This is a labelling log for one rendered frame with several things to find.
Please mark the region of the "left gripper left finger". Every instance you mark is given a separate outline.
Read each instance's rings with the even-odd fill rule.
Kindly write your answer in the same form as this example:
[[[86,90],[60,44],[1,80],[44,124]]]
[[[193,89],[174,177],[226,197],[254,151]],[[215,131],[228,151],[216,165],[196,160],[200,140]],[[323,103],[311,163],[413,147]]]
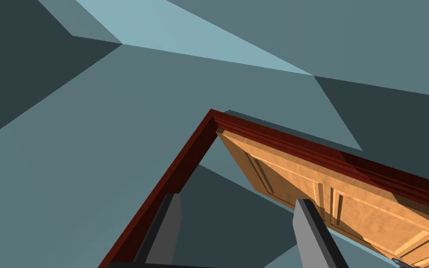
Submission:
[[[171,264],[181,226],[181,195],[164,198],[139,248],[134,263]]]

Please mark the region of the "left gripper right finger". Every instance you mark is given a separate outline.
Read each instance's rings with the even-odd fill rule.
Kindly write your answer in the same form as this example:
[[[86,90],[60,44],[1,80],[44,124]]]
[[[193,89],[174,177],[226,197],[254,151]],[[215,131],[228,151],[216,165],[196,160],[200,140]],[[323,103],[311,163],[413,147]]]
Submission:
[[[311,199],[296,199],[292,225],[302,268],[349,268]]]

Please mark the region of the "light brown wooden door leaf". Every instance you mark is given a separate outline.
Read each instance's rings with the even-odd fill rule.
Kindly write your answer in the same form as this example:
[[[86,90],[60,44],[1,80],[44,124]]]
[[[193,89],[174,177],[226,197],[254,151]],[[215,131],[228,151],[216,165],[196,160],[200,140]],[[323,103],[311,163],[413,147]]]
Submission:
[[[259,193],[289,208],[310,199],[333,231],[390,259],[429,268],[429,206],[232,132],[217,134]]]

